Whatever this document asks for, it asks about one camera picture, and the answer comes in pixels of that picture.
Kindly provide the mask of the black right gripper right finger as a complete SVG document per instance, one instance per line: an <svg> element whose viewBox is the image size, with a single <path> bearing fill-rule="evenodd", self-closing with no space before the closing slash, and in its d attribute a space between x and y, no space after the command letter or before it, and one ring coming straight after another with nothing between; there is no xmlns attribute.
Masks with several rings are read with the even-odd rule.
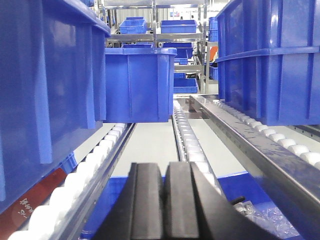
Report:
<svg viewBox="0 0 320 240"><path fill-rule="evenodd" d="M171 162L165 176L164 239L275 240L241 215L194 163Z"/></svg>

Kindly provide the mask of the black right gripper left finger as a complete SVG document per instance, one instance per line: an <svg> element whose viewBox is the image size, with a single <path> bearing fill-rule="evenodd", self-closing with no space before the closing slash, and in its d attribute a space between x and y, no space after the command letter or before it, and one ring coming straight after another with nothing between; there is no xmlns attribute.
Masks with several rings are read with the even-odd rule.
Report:
<svg viewBox="0 0 320 240"><path fill-rule="evenodd" d="M132 163L125 185L95 240L161 240L163 180L156 163Z"/></svg>

